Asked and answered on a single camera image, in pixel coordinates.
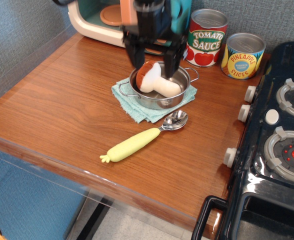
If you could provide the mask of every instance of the yellow spoon handle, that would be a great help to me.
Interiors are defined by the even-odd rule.
[[[159,128],[151,128],[117,144],[108,150],[107,155],[101,155],[101,162],[119,162],[149,144],[161,133]]]

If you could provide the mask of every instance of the blue fabric wall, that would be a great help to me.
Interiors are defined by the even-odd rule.
[[[0,97],[75,32],[52,0],[0,0]]]

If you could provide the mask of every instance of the toy mushroom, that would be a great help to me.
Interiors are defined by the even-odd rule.
[[[156,91],[166,98],[182,93],[181,87],[166,78],[161,77],[162,69],[158,62],[148,61],[137,72],[136,85],[143,93]]]

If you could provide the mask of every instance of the mushroom cap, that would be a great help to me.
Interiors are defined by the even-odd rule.
[[[154,64],[159,64],[159,63],[151,60],[146,62],[144,65],[142,65],[142,67],[138,70],[136,75],[136,85],[139,89],[141,89],[142,87],[144,77],[153,68]]]

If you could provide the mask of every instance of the pineapple slices can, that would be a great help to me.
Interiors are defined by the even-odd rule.
[[[250,79],[256,75],[266,43],[251,33],[235,33],[226,42],[221,70],[234,79]]]

